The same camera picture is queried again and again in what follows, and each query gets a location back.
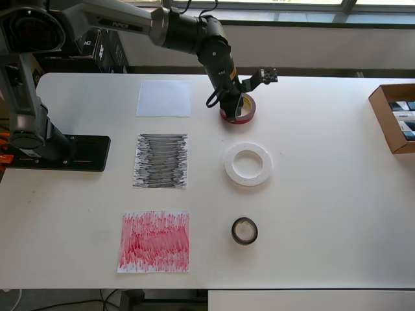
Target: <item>window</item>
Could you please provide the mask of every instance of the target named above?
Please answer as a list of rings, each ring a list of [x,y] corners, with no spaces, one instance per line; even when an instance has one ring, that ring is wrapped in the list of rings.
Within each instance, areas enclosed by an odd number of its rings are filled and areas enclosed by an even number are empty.
[[[357,0],[357,5],[415,5],[415,0]]]
[[[185,8],[188,0],[122,0],[138,6]],[[215,0],[191,0],[190,12]],[[311,23],[415,25],[415,0],[218,0],[219,19]]]

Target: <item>clear tape roll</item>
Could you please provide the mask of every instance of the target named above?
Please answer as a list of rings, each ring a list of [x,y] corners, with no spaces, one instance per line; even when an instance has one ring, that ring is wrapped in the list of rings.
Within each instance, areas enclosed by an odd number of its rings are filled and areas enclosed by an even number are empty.
[[[258,176],[253,178],[246,178],[236,173],[235,168],[233,167],[233,161],[235,160],[236,155],[243,151],[251,151],[261,158],[262,169]],[[233,146],[226,154],[224,166],[229,178],[237,184],[245,187],[253,187],[262,184],[270,177],[272,171],[271,157],[268,152],[262,149],[260,146],[252,143],[243,143]]]

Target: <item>white paper sheet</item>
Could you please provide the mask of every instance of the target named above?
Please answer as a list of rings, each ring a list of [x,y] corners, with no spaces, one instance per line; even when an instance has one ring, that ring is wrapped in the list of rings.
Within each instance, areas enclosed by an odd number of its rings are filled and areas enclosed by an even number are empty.
[[[136,117],[190,117],[191,107],[190,81],[141,82]]]

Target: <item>black tape roll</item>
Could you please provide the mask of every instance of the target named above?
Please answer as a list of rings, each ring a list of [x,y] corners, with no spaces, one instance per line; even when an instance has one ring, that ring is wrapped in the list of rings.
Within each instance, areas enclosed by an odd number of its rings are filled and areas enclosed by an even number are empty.
[[[243,224],[244,222],[246,222],[250,226],[250,229],[252,230],[252,237],[250,237],[249,239],[243,239],[237,234],[237,226]],[[257,239],[258,228],[257,228],[257,225],[255,225],[255,222],[253,222],[251,219],[247,217],[241,217],[233,223],[231,233],[232,233],[232,238],[235,240],[236,243],[240,245],[249,245],[249,244],[254,243],[255,240]]]

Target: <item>paper with red scribbles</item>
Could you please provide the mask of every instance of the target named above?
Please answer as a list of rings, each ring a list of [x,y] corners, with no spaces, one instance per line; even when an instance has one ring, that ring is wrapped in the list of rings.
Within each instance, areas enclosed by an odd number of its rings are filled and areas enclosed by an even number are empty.
[[[117,271],[189,271],[189,212],[126,213]]]

